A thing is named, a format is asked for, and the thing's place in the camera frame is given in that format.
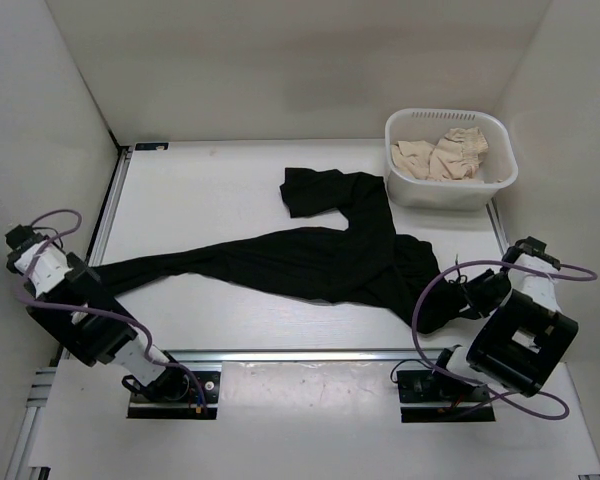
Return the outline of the black trousers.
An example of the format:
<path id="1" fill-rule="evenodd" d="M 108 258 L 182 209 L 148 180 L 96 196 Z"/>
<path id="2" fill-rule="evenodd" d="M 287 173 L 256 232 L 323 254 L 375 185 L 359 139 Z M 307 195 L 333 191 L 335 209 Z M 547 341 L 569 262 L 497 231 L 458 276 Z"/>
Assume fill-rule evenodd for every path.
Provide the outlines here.
<path id="1" fill-rule="evenodd" d="M 345 230 L 301 227 L 189 251 L 101 265 L 101 283 L 120 295 L 156 280 L 199 274 L 265 293 L 329 304 L 387 309 L 431 334 L 467 304 L 461 287 L 442 280 L 430 243 L 397 234 L 382 178 L 367 173 L 288 168 L 280 187 L 293 218 L 338 210 Z"/>

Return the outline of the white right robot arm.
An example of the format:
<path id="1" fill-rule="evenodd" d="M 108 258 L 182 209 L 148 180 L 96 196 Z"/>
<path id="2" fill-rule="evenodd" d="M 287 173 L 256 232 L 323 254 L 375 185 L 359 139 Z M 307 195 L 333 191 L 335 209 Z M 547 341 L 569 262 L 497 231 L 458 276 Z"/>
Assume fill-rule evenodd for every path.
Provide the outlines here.
<path id="1" fill-rule="evenodd" d="M 468 281 L 456 281 L 468 303 L 462 316 L 486 320 L 469 347 L 454 346 L 438 357 L 440 368 L 429 375 L 429 387 L 440 399 L 450 400 L 466 384 L 491 381 L 525 397 L 539 393 L 578 333 L 576 321 L 557 304 L 553 280 L 558 259 L 534 237 L 509 247 L 502 261 L 538 270 L 539 275 L 512 269 L 487 269 Z"/>

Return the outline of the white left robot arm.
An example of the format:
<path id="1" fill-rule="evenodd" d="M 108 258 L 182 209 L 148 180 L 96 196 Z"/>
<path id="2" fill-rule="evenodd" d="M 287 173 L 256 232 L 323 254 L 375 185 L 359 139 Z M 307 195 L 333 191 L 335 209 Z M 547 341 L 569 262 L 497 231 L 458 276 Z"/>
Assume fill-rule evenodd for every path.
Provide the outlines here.
<path id="1" fill-rule="evenodd" d="M 76 359 L 126 369 L 122 384 L 149 402 L 183 401 L 191 375 L 150 344 L 131 314 L 102 285 L 95 271 L 32 226 L 5 234 L 7 269 L 22 276 L 27 313 Z"/>

